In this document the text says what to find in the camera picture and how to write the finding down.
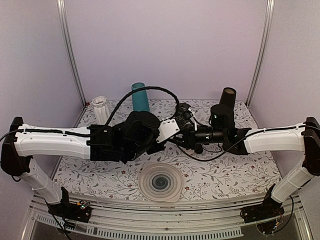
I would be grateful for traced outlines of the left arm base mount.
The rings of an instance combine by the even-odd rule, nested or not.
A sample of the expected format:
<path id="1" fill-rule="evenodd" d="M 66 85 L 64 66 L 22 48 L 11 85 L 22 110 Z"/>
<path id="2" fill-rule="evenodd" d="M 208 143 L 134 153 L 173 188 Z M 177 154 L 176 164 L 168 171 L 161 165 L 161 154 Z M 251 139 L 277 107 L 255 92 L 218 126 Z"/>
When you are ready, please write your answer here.
<path id="1" fill-rule="evenodd" d="M 92 214 L 91 203 L 80 200 L 77 203 L 69 201 L 69 192 L 61 187 L 62 198 L 58 204 L 49 204 L 48 213 L 63 219 L 88 223 Z"/>

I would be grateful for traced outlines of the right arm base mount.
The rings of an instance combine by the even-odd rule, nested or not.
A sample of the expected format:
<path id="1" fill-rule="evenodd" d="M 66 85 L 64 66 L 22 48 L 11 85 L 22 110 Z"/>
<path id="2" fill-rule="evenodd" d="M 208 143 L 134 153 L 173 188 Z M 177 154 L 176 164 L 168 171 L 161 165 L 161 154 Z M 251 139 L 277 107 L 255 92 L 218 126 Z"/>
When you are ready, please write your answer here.
<path id="1" fill-rule="evenodd" d="M 265 220 L 268 218 L 277 217 L 285 213 L 282 203 L 272 199 L 272 190 L 275 183 L 269 188 L 262 203 L 243 207 L 240 211 L 240 216 L 245 223 Z"/>

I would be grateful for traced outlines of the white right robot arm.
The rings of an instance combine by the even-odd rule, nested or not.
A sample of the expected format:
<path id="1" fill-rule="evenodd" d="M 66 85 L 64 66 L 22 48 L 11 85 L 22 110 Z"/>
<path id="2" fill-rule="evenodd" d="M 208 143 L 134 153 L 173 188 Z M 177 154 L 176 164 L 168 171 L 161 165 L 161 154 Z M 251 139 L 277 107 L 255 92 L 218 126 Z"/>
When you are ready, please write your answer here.
<path id="1" fill-rule="evenodd" d="M 179 145 L 194 148 L 196 145 L 221 143 L 224 152 L 244 156 L 263 151 L 303 152 L 304 158 L 279 183 L 271 187 L 259 206 L 262 218 L 269 218 L 278 210 L 278 205 L 289 195 L 303 187 L 313 177 L 319 176 L 320 126 L 315 118 L 309 117 L 296 125 L 252 129 L 236 128 L 234 104 L 219 103 L 211 107 L 209 126 L 195 127 L 189 123 L 191 113 L 180 105 L 174 118 L 167 120 L 168 127 L 162 127 L 164 139 L 181 134 Z"/>

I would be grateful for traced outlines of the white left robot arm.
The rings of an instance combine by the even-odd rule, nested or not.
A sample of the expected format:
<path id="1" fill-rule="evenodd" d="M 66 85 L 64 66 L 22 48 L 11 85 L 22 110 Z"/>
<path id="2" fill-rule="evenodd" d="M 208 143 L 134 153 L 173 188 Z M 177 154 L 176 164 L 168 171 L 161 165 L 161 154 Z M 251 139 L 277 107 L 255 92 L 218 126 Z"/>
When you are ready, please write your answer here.
<path id="1" fill-rule="evenodd" d="M 75 210 L 68 191 L 56 185 L 40 168 L 36 155 L 126 164 L 143 153 L 162 150 L 167 138 L 164 125 L 146 111 L 133 111 L 124 122 L 114 126 L 106 122 L 77 128 L 37 127 L 15 117 L 9 132 L 1 138 L 0 167 L 8 175 L 28 183 L 63 217 L 70 217 Z"/>

